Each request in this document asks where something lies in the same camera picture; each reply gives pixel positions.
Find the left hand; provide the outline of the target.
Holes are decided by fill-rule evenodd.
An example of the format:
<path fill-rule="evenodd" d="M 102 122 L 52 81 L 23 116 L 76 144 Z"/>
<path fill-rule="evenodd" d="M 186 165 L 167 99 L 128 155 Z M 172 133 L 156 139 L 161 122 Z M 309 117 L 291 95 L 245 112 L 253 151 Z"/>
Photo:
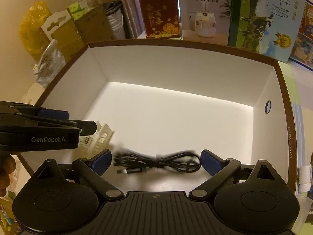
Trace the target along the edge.
<path fill-rule="evenodd" d="M 1 175 L 0 175 L 0 196 L 4 197 L 6 195 L 6 190 L 10 185 L 9 174 L 15 171 L 16 161 L 13 158 L 15 153 L 5 152 L 1 154 Z"/>

